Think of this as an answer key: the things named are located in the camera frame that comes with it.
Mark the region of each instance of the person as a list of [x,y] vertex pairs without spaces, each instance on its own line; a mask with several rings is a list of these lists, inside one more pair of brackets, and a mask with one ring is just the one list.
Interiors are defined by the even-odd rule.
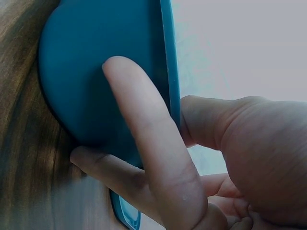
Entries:
[[[307,104],[261,97],[181,100],[178,130],[154,84],[125,57],[103,65],[144,170],[78,147],[71,162],[168,230],[307,228]],[[223,153],[200,176],[187,147]]]

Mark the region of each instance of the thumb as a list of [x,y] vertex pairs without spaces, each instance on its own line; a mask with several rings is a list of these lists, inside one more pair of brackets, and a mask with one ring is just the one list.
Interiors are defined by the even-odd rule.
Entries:
[[262,97],[238,100],[186,96],[181,99],[181,135],[187,147],[199,144],[221,150],[224,133],[248,108],[268,102]]

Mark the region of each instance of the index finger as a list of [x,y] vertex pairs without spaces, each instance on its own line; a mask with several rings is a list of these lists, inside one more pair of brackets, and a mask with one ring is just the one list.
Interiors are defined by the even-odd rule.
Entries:
[[208,203],[200,176],[160,93],[146,73],[127,58],[109,59],[103,71],[135,138],[165,227],[193,228]]

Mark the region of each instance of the skin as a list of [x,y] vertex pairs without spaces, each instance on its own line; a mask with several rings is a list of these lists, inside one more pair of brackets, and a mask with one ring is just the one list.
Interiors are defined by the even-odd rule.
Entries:
[[[144,170],[78,147],[71,162],[168,230],[307,229],[307,104],[188,96],[178,131],[133,61],[103,65]],[[187,147],[223,153],[228,174],[200,176]]]

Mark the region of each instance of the finger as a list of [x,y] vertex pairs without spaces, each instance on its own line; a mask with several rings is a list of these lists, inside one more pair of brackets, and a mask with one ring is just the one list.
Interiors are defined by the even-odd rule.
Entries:
[[135,138],[165,227],[193,228],[206,211],[207,199],[160,93],[146,73],[127,58],[111,58],[103,70]]
[[186,146],[199,144],[221,150],[227,128],[247,108],[267,102],[262,97],[239,100],[208,99],[187,96],[181,99],[181,135]]
[[144,170],[115,156],[85,147],[74,149],[71,162],[89,176],[101,181],[140,212],[162,224]]
[[201,181],[207,196],[242,197],[227,173],[202,176]]

